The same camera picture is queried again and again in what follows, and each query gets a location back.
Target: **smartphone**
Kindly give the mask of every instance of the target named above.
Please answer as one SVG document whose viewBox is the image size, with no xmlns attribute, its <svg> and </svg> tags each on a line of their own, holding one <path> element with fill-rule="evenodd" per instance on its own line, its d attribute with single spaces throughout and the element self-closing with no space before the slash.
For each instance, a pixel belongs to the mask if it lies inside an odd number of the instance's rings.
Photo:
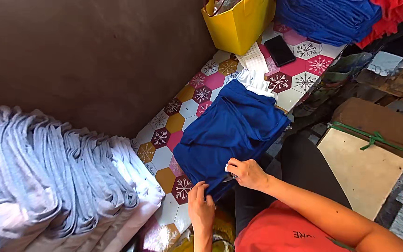
<svg viewBox="0 0 403 252">
<path fill-rule="evenodd" d="M 276 36 L 264 43 L 276 66 L 281 67 L 295 61 L 295 55 L 282 36 Z"/>
</svg>

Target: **red t-shirt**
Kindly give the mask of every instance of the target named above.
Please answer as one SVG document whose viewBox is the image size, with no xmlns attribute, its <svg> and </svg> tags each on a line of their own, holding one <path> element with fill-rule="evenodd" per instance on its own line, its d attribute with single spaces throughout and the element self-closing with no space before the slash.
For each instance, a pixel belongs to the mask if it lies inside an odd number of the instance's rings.
<svg viewBox="0 0 403 252">
<path fill-rule="evenodd" d="M 235 241 L 237 252 L 348 252 L 297 211 L 277 200 L 256 215 Z"/>
</svg>

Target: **green strap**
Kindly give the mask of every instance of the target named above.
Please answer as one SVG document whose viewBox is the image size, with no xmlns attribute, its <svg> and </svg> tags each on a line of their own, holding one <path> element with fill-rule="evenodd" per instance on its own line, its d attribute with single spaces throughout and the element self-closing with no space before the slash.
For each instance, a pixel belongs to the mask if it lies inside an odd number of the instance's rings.
<svg viewBox="0 0 403 252">
<path fill-rule="evenodd" d="M 368 143 L 367 145 L 365 145 L 365 146 L 363 146 L 363 147 L 360 148 L 360 150 L 362 150 L 362 151 L 366 150 L 369 146 L 371 146 L 371 145 L 373 145 L 374 143 L 376 143 L 376 141 L 378 141 L 378 142 L 380 142 L 380 143 L 383 143 L 383 144 L 386 144 L 386 145 L 388 145 L 388 146 L 391 146 L 391 147 L 393 147 L 393 148 L 395 148 L 395 149 L 397 149 L 397 150 L 403 151 L 403 148 L 402 148 L 402 147 L 387 142 L 387 141 L 383 138 L 383 136 L 380 135 L 380 133 L 379 133 L 378 131 L 375 131 L 375 132 L 374 132 L 374 135 L 371 135 L 371 134 L 366 133 L 366 132 L 364 132 L 364 131 L 362 131 L 362 130 L 360 130 L 360 129 L 356 129 L 356 128 L 354 128 L 354 127 L 351 127 L 351 126 L 349 126 L 349 125 L 343 124 L 343 123 L 341 123 L 341 122 L 329 123 L 329 124 L 328 124 L 328 127 L 329 127 L 329 128 L 334 128 L 334 129 L 336 129 L 336 130 L 339 130 L 339 131 L 342 131 L 342 132 L 345 132 L 345 133 L 348 133 L 348 134 L 351 134 L 351 135 L 354 135 L 354 134 L 352 134 L 352 133 L 350 133 L 350 132 L 348 132 L 348 131 L 346 131 L 346 130 L 343 129 L 343 128 L 345 128 L 345 129 L 354 131 L 354 132 L 356 132 L 356 133 L 359 133 L 359 134 L 361 134 L 361 135 L 364 135 L 364 136 L 366 136 L 366 137 L 369 137 L 369 143 Z"/>
</svg>

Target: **woman's right hand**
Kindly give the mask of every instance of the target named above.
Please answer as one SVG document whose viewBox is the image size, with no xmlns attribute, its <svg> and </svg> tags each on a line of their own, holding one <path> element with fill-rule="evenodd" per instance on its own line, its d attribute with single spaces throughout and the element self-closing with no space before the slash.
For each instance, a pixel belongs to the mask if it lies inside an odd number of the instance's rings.
<svg viewBox="0 0 403 252">
<path fill-rule="evenodd" d="M 268 186 L 270 175 L 266 174 L 253 159 L 241 162 L 231 158 L 227 170 L 238 176 L 236 180 L 241 186 L 257 191 L 262 191 Z"/>
</svg>

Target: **yellow bag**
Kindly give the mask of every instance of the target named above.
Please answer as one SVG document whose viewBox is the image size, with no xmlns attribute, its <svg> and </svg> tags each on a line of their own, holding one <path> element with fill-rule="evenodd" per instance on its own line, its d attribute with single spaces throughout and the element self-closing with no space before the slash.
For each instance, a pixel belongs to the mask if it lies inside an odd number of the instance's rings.
<svg viewBox="0 0 403 252">
<path fill-rule="evenodd" d="M 212 16 L 214 0 L 209 0 L 201 13 L 216 48 L 244 55 L 273 20 L 275 10 L 275 0 L 241 0 Z"/>
</svg>

